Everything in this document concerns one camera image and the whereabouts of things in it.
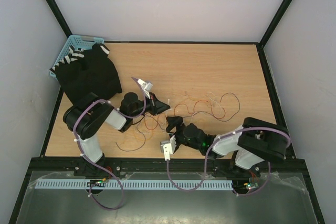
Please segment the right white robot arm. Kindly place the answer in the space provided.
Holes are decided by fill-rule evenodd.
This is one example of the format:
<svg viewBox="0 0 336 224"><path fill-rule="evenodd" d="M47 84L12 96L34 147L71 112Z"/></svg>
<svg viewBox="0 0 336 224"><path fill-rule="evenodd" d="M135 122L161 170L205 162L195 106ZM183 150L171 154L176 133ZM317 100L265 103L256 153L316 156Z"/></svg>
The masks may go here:
<svg viewBox="0 0 336 224"><path fill-rule="evenodd" d="M235 176L243 175L263 161L284 161L286 149L291 144L286 128L252 117L245 118L235 130L218 135L206 134L193 123L185 125L180 116L169 116L166 121L170 139L160 143L166 161L180 145L198 150L212 159L236 152L236 157L229 164L230 172Z"/></svg>

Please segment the striped black white cloth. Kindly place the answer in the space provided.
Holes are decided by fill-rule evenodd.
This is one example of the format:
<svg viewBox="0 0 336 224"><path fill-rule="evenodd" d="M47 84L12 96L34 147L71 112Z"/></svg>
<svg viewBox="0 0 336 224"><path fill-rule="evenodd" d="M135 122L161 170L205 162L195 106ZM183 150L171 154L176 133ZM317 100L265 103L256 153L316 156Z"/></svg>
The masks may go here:
<svg viewBox="0 0 336 224"><path fill-rule="evenodd" d="M58 60L53 67L51 67L49 70L51 73L56 73L56 68L60 67L61 65L70 64L76 60L82 59L86 56L103 56L107 57L110 53L110 50L104 45L95 43L91 49L83 49L78 48L75 49L74 46L69 46L69 53L65 55L62 59Z"/></svg>

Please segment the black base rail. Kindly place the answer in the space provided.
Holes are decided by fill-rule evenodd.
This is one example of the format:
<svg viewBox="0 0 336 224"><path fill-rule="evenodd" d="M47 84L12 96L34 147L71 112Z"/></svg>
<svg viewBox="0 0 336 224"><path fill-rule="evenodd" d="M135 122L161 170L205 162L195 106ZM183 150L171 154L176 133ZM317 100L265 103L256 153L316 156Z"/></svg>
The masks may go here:
<svg viewBox="0 0 336 224"><path fill-rule="evenodd" d="M232 159L176 159L166 163L163 158L103 158L98 165L120 177L125 173L199 173L206 172L215 177L245 179L260 177L259 165L244 170L233 164Z"/></svg>

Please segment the blue plastic basket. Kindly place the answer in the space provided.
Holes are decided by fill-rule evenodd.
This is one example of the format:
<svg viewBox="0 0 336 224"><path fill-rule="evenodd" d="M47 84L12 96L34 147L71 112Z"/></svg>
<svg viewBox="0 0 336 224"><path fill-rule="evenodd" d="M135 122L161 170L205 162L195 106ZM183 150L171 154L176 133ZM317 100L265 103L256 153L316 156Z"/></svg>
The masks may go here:
<svg viewBox="0 0 336 224"><path fill-rule="evenodd" d="M64 44L61 52L59 53L58 57L54 64L58 63L60 60L63 60L66 55L70 53L69 48L73 46L76 50L84 49L88 50L91 49L92 46L96 43L104 44L104 39L99 37L91 37L91 36L84 36L84 35L70 35Z"/></svg>

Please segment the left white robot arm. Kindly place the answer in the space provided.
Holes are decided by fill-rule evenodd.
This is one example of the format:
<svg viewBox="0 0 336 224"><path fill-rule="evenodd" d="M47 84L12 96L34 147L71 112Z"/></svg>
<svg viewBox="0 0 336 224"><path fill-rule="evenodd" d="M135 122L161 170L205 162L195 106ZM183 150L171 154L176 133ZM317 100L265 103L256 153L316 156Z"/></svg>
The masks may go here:
<svg viewBox="0 0 336 224"><path fill-rule="evenodd" d="M103 152L98 143L97 132L106 123L114 129L125 132L133 124L133 119L149 113L161 114L171 107L158 100L152 92L141 101L134 92L128 92L116 109L110 102L99 99L94 93L89 93L74 103L63 116L63 121L75 136L81 156L89 160L86 169L92 175L103 173L105 163L101 158Z"/></svg>

